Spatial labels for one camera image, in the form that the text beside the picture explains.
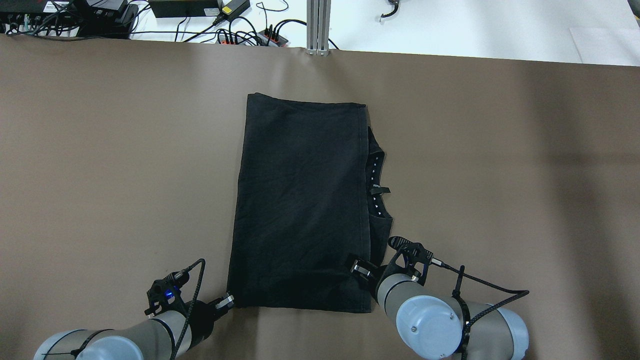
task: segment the black cloth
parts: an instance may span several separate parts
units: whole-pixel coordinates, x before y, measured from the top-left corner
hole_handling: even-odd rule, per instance
[[[385,154],[367,122],[361,104],[248,96],[228,275],[238,307],[371,312],[346,266],[350,254],[379,265],[392,223],[371,195]]]

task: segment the black box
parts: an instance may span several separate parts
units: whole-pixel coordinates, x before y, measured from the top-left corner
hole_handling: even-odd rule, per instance
[[[149,0],[156,17],[218,16],[222,0]]]

